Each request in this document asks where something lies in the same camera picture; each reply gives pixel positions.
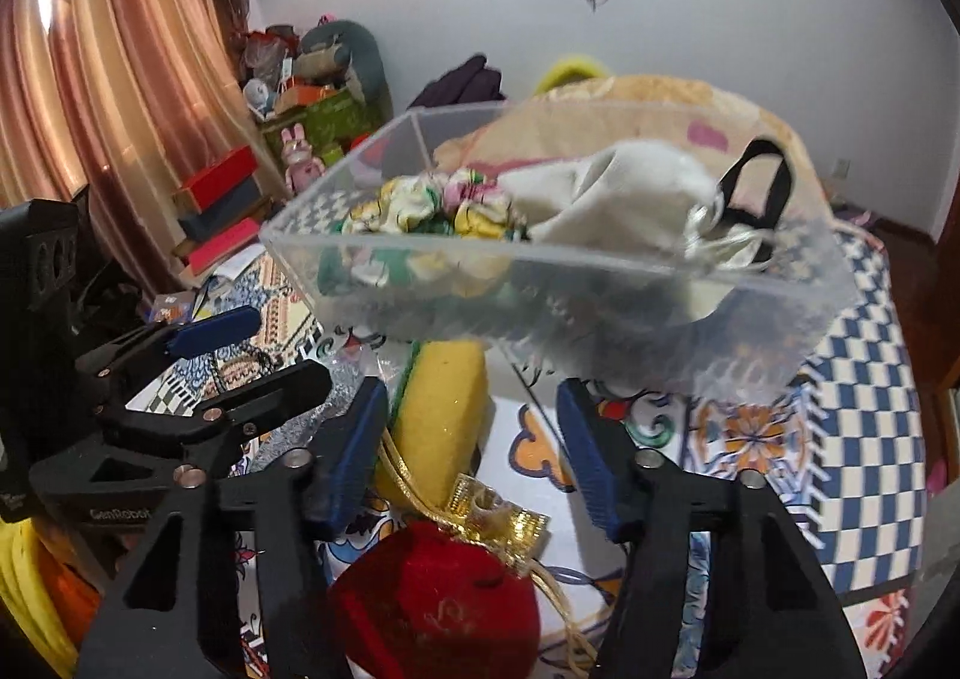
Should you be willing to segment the floral patterned cloth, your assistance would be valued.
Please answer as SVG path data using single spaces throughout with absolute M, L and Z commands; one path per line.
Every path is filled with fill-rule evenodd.
M 338 235 L 431 235 L 472 240 L 526 241 L 527 220 L 498 181 L 473 169 L 425 172 L 386 181 L 334 225 Z M 358 287 L 441 287 L 477 297 L 505 279 L 500 256 L 454 256 L 387 247 L 340 247 L 319 259 L 317 288 L 345 295 Z

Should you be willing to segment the dark purple clothing pile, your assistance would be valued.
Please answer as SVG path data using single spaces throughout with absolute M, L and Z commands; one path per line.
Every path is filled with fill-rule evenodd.
M 410 108 L 454 107 L 469 103 L 503 102 L 501 76 L 498 69 L 488 66 L 483 53 L 451 69 L 439 79 L 432 80 L 410 103 Z

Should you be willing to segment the red velvet pouch gold trim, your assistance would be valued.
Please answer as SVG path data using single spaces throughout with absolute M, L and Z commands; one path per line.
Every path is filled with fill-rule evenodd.
M 563 622 L 574 676 L 596 659 L 569 599 L 539 562 L 548 518 L 462 474 L 448 502 L 392 473 L 415 520 L 355 560 L 331 589 L 335 638 L 373 677 L 526 677 L 545 598 Z

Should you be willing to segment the grey plush toy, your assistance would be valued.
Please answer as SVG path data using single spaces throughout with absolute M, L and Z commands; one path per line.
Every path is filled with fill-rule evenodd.
M 356 102 L 374 107 L 381 105 L 387 89 L 376 39 L 352 20 L 329 20 L 302 35 L 293 74 L 306 80 L 338 79 Z

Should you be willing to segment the green gift box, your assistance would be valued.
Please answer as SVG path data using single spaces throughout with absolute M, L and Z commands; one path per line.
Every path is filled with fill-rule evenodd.
M 280 118 L 269 119 L 260 125 L 263 141 L 277 162 L 281 162 L 281 131 L 293 134 L 301 126 L 306 141 L 317 155 L 324 154 L 327 147 L 338 144 L 343 155 L 352 150 L 353 142 L 366 139 L 381 128 L 381 110 L 377 105 L 361 103 L 342 89 L 308 107 L 295 108 Z

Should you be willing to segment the pink orange curtain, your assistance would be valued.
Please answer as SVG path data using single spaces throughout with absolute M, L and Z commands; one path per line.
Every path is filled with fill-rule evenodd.
M 2 0 L 2 202 L 91 193 L 94 232 L 149 295 L 176 289 L 172 196 L 235 147 L 283 178 L 241 94 L 249 0 Z

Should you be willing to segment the yellow green sponge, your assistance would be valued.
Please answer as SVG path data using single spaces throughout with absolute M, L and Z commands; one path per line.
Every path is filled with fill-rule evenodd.
M 485 349 L 470 339 L 423 342 L 397 396 L 395 448 L 423 502 L 444 507 L 487 424 Z

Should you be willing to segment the pink bunny plush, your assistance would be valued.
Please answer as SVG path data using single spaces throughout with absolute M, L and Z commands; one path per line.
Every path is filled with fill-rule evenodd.
M 325 165 L 316 154 L 301 123 L 281 130 L 281 162 L 285 165 L 285 183 L 291 196 L 301 195 L 325 174 Z

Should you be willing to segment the white drawstring bag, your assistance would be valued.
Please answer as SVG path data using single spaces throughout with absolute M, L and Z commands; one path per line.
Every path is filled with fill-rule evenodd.
M 669 142 L 620 141 L 589 157 L 508 170 L 498 185 L 537 243 L 742 269 L 771 234 L 727 219 L 719 181 Z

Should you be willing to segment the white tote bag black handles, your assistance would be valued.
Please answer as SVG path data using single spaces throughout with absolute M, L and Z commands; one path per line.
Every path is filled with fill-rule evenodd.
M 695 152 L 682 157 L 679 224 L 670 243 L 677 269 L 672 326 L 700 323 L 737 292 L 770 284 L 781 220 L 796 188 L 788 151 L 772 137 L 750 139 L 719 174 Z

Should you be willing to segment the beige floral blanket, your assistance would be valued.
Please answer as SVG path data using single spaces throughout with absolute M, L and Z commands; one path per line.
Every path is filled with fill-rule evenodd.
M 438 116 L 454 130 L 431 151 L 443 172 L 475 167 L 498 175 L 523 163 L 590 155 L 624 139 L 660 139 L 696 155 L 711 174 L 726 172 L 755 137 L 769 137 L 793 165 L 791 219 L 832 213 L 799 134 L 752 100 L 703 80 L 630 74 L 563 85 L 555 91 L 493 108 L 483 126 L 469 123 L 482 108 L 464 107 Z

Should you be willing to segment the clear plastic storage box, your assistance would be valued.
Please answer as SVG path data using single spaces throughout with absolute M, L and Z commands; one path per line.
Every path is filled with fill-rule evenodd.
M 786 388 L 802 360 L 856 300 L 853 273 L 832 219 L 791 219 L 786 213 L 770 284 L 750 294 L 737 292 L 719 312 L 692 326 L 669 323 L 669 291 L 677 275 L 669 259 L 548 245 L 530 237 L 508 243 L 334 232 L 353 206 L 373 199 L 386 181 L 443 172 L 431 151 L 454 130 L 438 123 L 441 113 L 482 108 L 485 113 L 469 123 L 483 126 L 491 121 L 488 112 L 501 105 L 509 103 L 404 113 L 265 225 L 263 245 L 319 321 L 363 325 L 394 339 L 493 341 L 519 357 L 610 385 L 766 403 Z M 501 175 L 482 174 L 496 181 Z M 345 295 L 325 295 L 317 288 L 319 259 L 340 247 L 500 256 L 509 269 L 503 282 L 477 297 L 459 297 L 441 287 L 358 287 Z

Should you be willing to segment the red box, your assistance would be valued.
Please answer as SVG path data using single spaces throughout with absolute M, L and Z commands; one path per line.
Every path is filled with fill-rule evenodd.
M 257 170 L 257 157 L 251 146 L 236 147 L 210 167 L 200 170 L 182 183 L 172 204 L 179 216 L 205 213 L 229 191 L 242 185 Z

